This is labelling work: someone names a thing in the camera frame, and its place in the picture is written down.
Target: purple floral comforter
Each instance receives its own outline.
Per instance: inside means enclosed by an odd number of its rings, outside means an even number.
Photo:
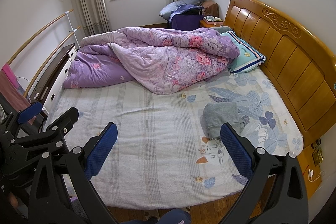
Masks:
[[[114,85],[133,79],[171,94],[224,70],[239,49],[216,30],[127,27],[92,35],[71,64],[65,88]]]

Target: wooden nightstand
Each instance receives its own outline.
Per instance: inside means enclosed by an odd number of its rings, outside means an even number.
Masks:
[[[200,26],[201,28],[212,28],[212,27],[220,27],[224,23],[223,22],[217,22],[217,25],[214,26],[213,24],[207,24],[207,23],[204,22],[204,20],[201,20],[200,24],[201,24],[201,26]]]
[[[305,172],[304,183],[306,185],[308,199],[315,193],[315,191],[317,190],[317,188],[319,187],[319,185],[322,182],[321,177],[319,177],[319,179],[315,182],[309,182],[308,181],[308,171],[309,171],[309,169],[314,171],[314,174],[313,174],[313,177],[312,177],[311,180],[315,180],[316,177],[321,172],[320,166],[319,165],[318,166],[314,165],[314,160],[313,160],[313,156],[312,156],[312,153],[314,152],[314,150],[315,149],[313,149],[311,146],[308,146],[301,152],[300,155],[297,156],[297,159],[300,163],[301,171],[302,171],[302,173]]]

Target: gray blanket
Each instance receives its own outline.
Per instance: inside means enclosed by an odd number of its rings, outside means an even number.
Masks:
[[[236,103],[209,103],[203,110],[203,119],[210,140],[221,136],[221,126],[226,122],[240,135],[241,121]]]

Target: headboard panel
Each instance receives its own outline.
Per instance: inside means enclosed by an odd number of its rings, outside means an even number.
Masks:
[[[261,70],[283,99],[304,147],[336,122],[336,58],[300,23],[258,0],[231,0],[225,25],[267,59]]]

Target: wooden floor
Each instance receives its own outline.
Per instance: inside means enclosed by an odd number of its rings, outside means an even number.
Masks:
[[[191,207],[192,224],[218,224],[218,222],[229,211],[238,198],[239,193],[225,198]],[[110,212],[119,222],[126,222],[133,219],[145,220],[142,210],[127,210],[121,208],[108,207]],[[260,214],[260,201],[257,203],[251,217]],[[169,209],[159,210],[159,215],[167,213]]]

